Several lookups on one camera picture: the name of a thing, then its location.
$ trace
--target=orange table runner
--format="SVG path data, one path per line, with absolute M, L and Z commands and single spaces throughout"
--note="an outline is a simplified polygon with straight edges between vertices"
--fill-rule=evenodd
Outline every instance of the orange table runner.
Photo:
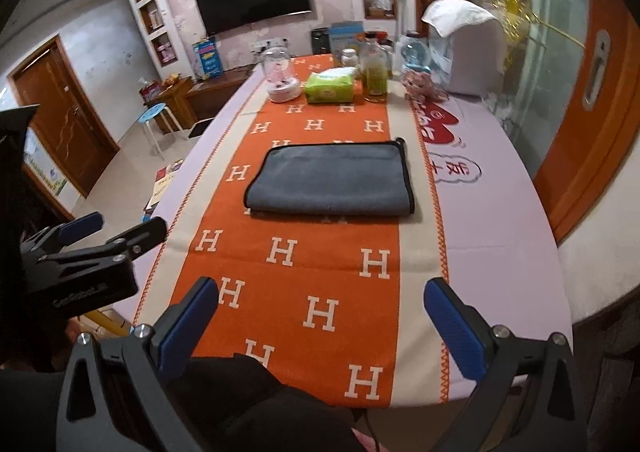
M 331 66 L 329 56 L 294 60 L 300 80 Z M 274 104 L 263 83 L 185 197 L 136 322 L 153 323 L 197 278 L 210 276 L 219 307 L 196 355 L 254 356 L 281 381 L 334 405 L 446 399 L 448 353 L 422 308 L 425 281 L 446 275 L 442 220 L 417 121 L 402 86 L 391 82 L 390 90 L 387 104 L 359 94 L 347 105 L 309 105 L 304 96 Z M 279 216 L 242 204 L 273 146 L 398 136 L 407 142 L 412 216 Z

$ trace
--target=metal bolt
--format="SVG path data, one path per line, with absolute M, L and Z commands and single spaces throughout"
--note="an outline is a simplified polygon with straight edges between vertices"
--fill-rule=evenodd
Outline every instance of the metal bolt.
M 494 335 L 497 338 L 509 338 L 511 336 L 511 331 L 509 331 L 509 328 L 507 326 L 502 326 L 499 324 L 492 327 L 492 330 L 494 331 Z
M 81 346 L 87 345 L 89 342 L 91 342 L 91 333 L 80 333 L 76 342 L 78 342 Z
M 551 335 L 551 340 L 558 346 L 566 345 L 566 336 L 564 336 L 562 333 L 553 333 Z
M 140 324 L 133 330 L 133 334 L 135 334 L 135 336 L 137 336 L 138 338 L 148 337 L 150 333 L 151 326 L 148 326 L 147 324 Z

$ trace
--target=gray towel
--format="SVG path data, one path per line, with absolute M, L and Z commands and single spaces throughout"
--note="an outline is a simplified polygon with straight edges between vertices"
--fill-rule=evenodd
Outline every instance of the gray towel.
M 244 192 L 244 206 L 283 214 L 412 214 L 404 140 L 272 148 Z

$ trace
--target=stool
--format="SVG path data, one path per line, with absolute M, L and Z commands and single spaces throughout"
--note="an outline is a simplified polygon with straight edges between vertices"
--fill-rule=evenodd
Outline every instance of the stool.
M 166 116 L 164 115 L 165 111 L 169 115 L 169 118 L 171 118 L 172 122 L 174 122 L 174 125 L 178 128 L 178 130 L 182 130 L 182 125 L 180 125 L 180 123 L 178 123 L 178 120 L 175 117 L 174 113 L 167 106 L 167 104 L 164 103 L 164 102 L 161 102 L 160 104 L 156 104 L 153 107 L 148 108 L 138 118 L 138 123 L 139 124 L 145 124 L 145 137 L 149 140 L 149 143 L 151 143 L 151 146 L 156 148 L 156 150 L 158 151 L 158 154 L 160 155 L 160 157 L 162 159 L 164 159 L 164 155 L 162 154 L 162 149 L 160 149 L 160 145 L 158 145 L 158 142 L 154 138 L 154 134 L 153 134 L 153 131 L 151 130 L 151 125 L 149 125 L 149 122 L 152 119 L 154 119 L 156 116 L 160 115 L 160 116 L 162 116 L 162 119 L 164 120 L 164 122 L 165 122 L 166 126 L 169 128 L 169 130 L 172 133 L 175 134 L 175 129 L 171 126 L 171 123 L 167 120 Z

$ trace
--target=orange stitching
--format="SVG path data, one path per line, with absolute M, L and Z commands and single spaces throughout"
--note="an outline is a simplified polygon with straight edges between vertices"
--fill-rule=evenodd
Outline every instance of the orange stitching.
M 442 223 L 442 210 L 440 209 L 440 200 L 438 199 L 438 191 L 436 189 L 436 180 L 433 177 L 433 166 L 431 165 L 431 159 L 427 147 L 422 140 L 422 133 L 420 132 L 420 123 L 414 109 L 415 128 L 418 131 L 418 140 L 420 142 L 420 148 L 422 149 L 422 158 L 424 165 L 427 168 L 427 174 L 429 176 L 429 188 L 431 190 L 431 198 L 433 199 L 433 211 L 436 217 L 436 228 L 438 230 L 438 250 L 440 252 L 440 272 L 442 278 L 449 283 L 449 263 L 447 262 L 447 245 L 444 239 L 444 224 Z M 449 401 L 449 350 L 445 343 L 442 343 L 440 349 L 440 403 Z
M 187 194 L 184 197 L 184 199 L 182 200 L 182 203 L 180 204 L 180 207 L 178 208 L 178 211 L 175 213 L 175 217 L 174 217 L 174 220 L 171 223 L 171 226 L 169 226 L 169 229 L 166 232 L 167 239 L 169 238 L 169 235 L 173 231 L 175 223 L 178 222 L 178 218 L 180 217 L 180 214 L 182 213 L 182 210 L 184 209 L 184 206 L 186 205 L 189 197 L 191 196 L 191 193 L 193 193 L 193 190 L 196 187 L 196 185 L 198 184 L 198 181 L 200 181 L 200 177 L 202 176 L 204 171 L 207 169 L 207 167 L 209 166 L 209 163 L 211 162 L 211 159 L 213 158 L 213 156 L 215 155 L 216 151 L 218 150 L 218 147 L 224 141 L 224 139 L 226 138 L 226 135 L 231 130 L 231 127 L 234 126 L 234 124 L 236 122 L 236 119 L 238 118 L 240 113 L 242 111 L 244 111 L 244 108 L 249 103 L 249 101 L 251 101 L 251 99 L 254 97 L 255 92 L 260 88 L 261 85 L 262 85 L 262 82 L 260 82 L 260 84 L 251 92 L 251 94 L 245 100 L 245 102 L 242 105 L 242 107 L 239 108 L 238 111 L 236 111 L 236 114 L 234 115 L 233 119 L 231 120 L 231 123 L 229 123 L 229 125 L 225 129 L 225 132 L 222 133 L 222 136 L 220 137 L 220 139 L 216 143 L 216 146 L 211 151 L 211 154 L 209 154 L 209 157 L 207 158 L 207 161 L 205 162 L 205 164 L 200 169 L 200 172 L 198 172 L 198 175 L 196 176 L 196 179 L 191 184 L 191 187 L 189 188 L 189 191 L 187 192 Z M 154 276 L 154 274 L 156 272 L 156 269 L 158 268 L 158 263 L 160 261 L 160 257 L 162 257 L 162 253 L 164 252 L 164 248 L 166 246 L 166 240 L 167 239 L 165 239 L 165 241 L 162 243 L 162 246 L 160 246 L 160 251 L 158 252 L 158 256 L 156 257 L 156 260 L 154 261 L 154 265 L 151 267 L 151 271 L 149 272 L 149 276 L 146 279 L 145 287 L 142 290 L 142 295 L 140 296 L 140 302 L 138 303 L 138 308 L 136 309 L 136 315 L 135 315 L 135 317 L 133 317 L 133 324 L 132 324 L 133 326 L 135 326 L 138 323 L 138 317 L 140 316 L 140 313 L 142 312 L 142 307 L 143 307 L 143 305 L 145 303 L 146 295 L 147 295 L 147 293 L 149 291 L 149 287 L 151 286 L 151 280 L 153 279 L 153 276 Z

